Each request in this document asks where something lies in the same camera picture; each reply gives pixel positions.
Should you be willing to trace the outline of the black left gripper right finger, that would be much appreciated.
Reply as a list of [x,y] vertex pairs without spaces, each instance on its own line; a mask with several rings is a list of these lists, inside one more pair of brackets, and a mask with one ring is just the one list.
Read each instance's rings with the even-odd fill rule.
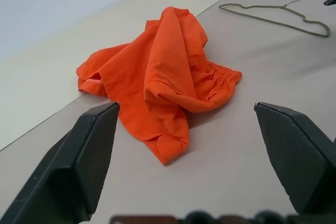
[[336,214],[336,144],[305,114],[254,106],[270,163],[299,214]]

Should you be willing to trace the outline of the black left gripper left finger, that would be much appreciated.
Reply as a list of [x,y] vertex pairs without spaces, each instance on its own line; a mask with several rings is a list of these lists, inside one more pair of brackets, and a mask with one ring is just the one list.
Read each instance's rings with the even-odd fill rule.
[[0,224],[79,224],[96,212],[110,166],[117,102],[89,109],[43,157]]

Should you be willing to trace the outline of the olive wire clothes hanger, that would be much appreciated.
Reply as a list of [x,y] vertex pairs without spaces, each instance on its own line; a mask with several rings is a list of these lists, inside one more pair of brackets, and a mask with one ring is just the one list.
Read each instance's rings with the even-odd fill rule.
[[[304,33],[304,34],[308,34],[308,35],[312,35],[312,36],[316,36],[316,37],[321,37],[321,38],[329,38],[331,36],[331,29],[328,25],[326,25],[323,22],[317,21],[317,20],[308,20],[304,14],[288,8],[288,6],[291,3],[299,2],[299,1],[301,1],[301,0],[292,0],[292,1],[289,1],[285,4],[283,4],[283,5],[250,5],[250,6],[244,6],[244,5],[239,4],[239,3],[227,3],[227,4],[219,5],[218,9],[222,10],[222,11],[225,11],[225,12],[235,14],[235,15],[248,17],[248,18],[251,18],[251,19],[259,20],[259,21],[262,21],[262,22],[266,22],[266,23],[270,23],[270,24],[274,24],[274,25],[278,25],[278,26],[282,26],[282,27],[287,27],[287,28],[299,31],[299,32]],[[312,32],[312,31],[308,31],[308,30],[305,30],[305,29],[302,29],[302,28],[299,28],[299,27],[295,27],[293,25],[277,22],[277,21],[274,21],[274,20],[271,20],[271,19],[266,19],[266,18],[262,18],[262,17],[259,17],[259,16],[254,16],[254,15],[249,15],[249,14],[246,14],[246,13],[237,12],[237,11],[229,9],[229,7],[239,7],[241,9],[245,9],[245,10],[253,9],[253,8],[284,10],[286,12],[292,13],[293,15],[296,15],[296,16],[300,17],[302,19],[302,21],[306,24],[315,24],[315,25],[321,26],[325,30],[325,34],[320,34],[320,33]]]

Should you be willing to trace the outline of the orange shorts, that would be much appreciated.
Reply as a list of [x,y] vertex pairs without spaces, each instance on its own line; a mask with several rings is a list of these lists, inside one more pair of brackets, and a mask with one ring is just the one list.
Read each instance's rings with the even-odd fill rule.
[[98,50],[82,63],[78,89],[117,101],[124,127],[167,165],[188,148],[186,112],[224,105],[242,77],[209,61],[206,43],[189,10],[167,7],[134,41]]

